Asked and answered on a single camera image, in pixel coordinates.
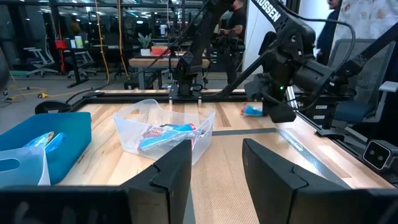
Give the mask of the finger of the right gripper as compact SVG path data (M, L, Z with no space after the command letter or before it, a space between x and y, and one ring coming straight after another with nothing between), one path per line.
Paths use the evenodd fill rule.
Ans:
M295 111L289 105L279 105L278 108L279 123L289 123L296 119Z
M267 114L273 122L280 121L279 106L280 101L274 99L269 95L264 95L262 99L262 110L263 113Z

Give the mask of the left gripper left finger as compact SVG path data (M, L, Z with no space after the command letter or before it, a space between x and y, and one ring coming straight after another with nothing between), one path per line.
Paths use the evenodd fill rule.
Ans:
M127 188L131 220L141 224L183 223L190 188L192 142L183 140L122 184Z

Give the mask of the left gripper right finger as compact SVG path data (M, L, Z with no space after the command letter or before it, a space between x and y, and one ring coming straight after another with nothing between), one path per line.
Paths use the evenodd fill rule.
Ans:
M346 190L253 139L242 146L244 174L260 223L334 223L330 196Z

